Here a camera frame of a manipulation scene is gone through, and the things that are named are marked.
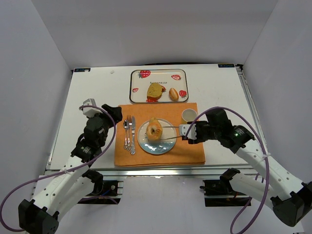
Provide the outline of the metal serving tongs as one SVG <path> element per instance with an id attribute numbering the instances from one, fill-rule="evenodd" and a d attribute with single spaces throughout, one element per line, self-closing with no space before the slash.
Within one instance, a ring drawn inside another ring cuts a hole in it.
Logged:
<path id="1" fill-rule="evenodd" d="M 180 134 L 179 127 L 177 126 L 164 126 L 162 128 L 162 135 L 160 139 L 156 140 L 157 142 L 161 141 L 172 141 L 177 140 L 178 138 L 183 138 Z"/>

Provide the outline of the oblong golden bread roll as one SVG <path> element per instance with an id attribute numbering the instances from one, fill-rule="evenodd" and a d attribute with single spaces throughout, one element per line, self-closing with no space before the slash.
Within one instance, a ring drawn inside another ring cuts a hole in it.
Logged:
<path id="1" fill-rule="evenodd" d="M 149 121 L 149 123 L 154 123 L 154 122 L 158 122 L 157 118 L 155 117 L 152 117 Z"/>

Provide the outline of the bagel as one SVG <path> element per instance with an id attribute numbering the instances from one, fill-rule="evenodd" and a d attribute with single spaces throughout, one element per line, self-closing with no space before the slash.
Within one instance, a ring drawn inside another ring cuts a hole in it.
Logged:
<path id="1" fill-rule="evenodd" d="M 149 141 L 159 141 L 162 136 L 162 126 L 159 122 L 149 123 L 146 128 L 146 135 Z"/>

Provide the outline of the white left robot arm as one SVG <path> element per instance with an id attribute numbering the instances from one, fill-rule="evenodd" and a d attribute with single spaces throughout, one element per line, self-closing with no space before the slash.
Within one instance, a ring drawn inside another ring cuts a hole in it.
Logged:
<path id="1" fill-rule="evenodd" d="M 86 126 L 63 168 L 32 200 L 18 206 L 19 226 L 30 234 L 54 234 L 62 218 L 86 195 L 102 186 L 103 176 L 92 170 L 92 164 L 109 148 L 106 139 L 110 128 L 122 121 L 122 108 L 93 105 Z"/>

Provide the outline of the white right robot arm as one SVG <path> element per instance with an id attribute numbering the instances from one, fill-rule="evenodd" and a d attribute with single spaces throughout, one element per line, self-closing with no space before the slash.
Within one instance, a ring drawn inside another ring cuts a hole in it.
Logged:
<path id="1" fill-rule="evenodd" d="M 285 225 L 294 227 L 312 209 L 312 184 L 305 183 L 281 166 L 269 153 L 251 125 L 232 125 L 225 107 L 203 112 L 206 121 L 195 118 L 180 125 L 179 133 L 189 144 L 217 140 L 264 178 L 261 183 L 238 169 L 229 168 L 219 179 L 226 193 L 241 192 L 269 207 Z"/>

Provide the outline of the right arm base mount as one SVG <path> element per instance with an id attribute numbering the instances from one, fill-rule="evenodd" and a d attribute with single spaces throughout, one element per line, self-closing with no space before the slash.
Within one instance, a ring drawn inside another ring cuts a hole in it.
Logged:
<path id="1" fill-rule="evenodd" d="M 205 207 L 244 207 L 249 200 L 243 193 L 228 192 L 220 180 L 204 180 L 199 188 L 204 193 Z"/>

